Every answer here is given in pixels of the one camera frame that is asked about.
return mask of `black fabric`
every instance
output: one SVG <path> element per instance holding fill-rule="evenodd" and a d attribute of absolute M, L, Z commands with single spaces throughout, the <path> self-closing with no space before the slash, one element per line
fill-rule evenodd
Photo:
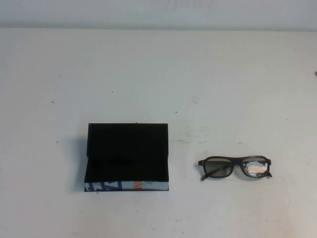
<path fill-rule="evenodd" d="M 89 124 L 85 182 L 168 181 L 167 124 Z"/>

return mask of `black case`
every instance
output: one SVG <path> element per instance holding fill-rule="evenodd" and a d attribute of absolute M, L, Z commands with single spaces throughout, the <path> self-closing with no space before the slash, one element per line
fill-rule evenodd
<path fill-rule="evenodd" d="M 91 123 L 85 191 L 168 190 L 167 124 Z"/>

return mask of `white wall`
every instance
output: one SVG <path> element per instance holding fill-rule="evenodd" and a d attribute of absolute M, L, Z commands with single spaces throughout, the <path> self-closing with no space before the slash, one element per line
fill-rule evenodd
<path fill-rule="evenodd" d="M 2 27 L 317 30 L 317 0 L 0 0 Z"/>

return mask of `glasses lens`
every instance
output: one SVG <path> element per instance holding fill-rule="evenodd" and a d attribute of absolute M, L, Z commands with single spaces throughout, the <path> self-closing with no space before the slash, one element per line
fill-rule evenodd
<path fill-rule="evenodd" d="M 267 162 L 263 158 L 249 158 L 242 161 L 241 168 L 248 176 L 258 178 L 267 172 Z"/>
<path fill-rule="evenodd" d="M 206 172 L 209 177 L 225 177 L 230 174 L 232 163 L 230 160 L 213 158 L 207 160 L 205 164 Z"/>

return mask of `black frame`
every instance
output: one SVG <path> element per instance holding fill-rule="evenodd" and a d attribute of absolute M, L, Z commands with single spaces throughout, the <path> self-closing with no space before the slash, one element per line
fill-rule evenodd
<path fill-rule="evenodd" d="M 247 175 L 247 173 L 244 171 L 244 169 L 242 168 L 242 161 L 246 160 L 246 159 L 251 159 L 251 158 L 262 158 L 264 159 L 266 162 L 267 162 L 267 171 L 262 175 L 262 176 L 259 176 L 259 177 L 252 177 L 252 176 L 249 176 Z M 206 171 L 206 162 L 210 159 L 227 159 L 231 162 L 231 170 L 230 170 L 230 173 L 225 175 L 225 176 L 212 176 L 209 173 L 207 173 Z M 268 158 L 264 157 L 264 156 L 261 156 L 261 155 L 253 155 L 253 156 L 247 156 L 247 157 L 237 157 L 237 158 L 234 158 L 234 157 L 224 157 L 224 156 L 211 156 L 211 157 L 208 157 L 204 160 L 200 160 L 198 161 L 198 165 L 201 165 L 204 167 L 204 171 L 205 171 L 205 175 L 202 177 L 202 181 L 204 181 L 206 178 L 214 178 L 214 179 L 221 179 L 221 178 L 225 178 L 225 177 L 228 177 L 232 174 L 233 172 L 233 169 L 234 169 L 234 166 L 235 165 L 239 165 L 242 172 L 248 176 L 248 177 L 251 177 L 253 179 L 259 179 L 259 178 L 263 178 L 263 177 L 266 177 L 266 176 L 269 176 L 269 177 L 272 177 L 272 174 L 269 172 L 269 167 L 271 165 L 271 160 L 269 160 Z"/>

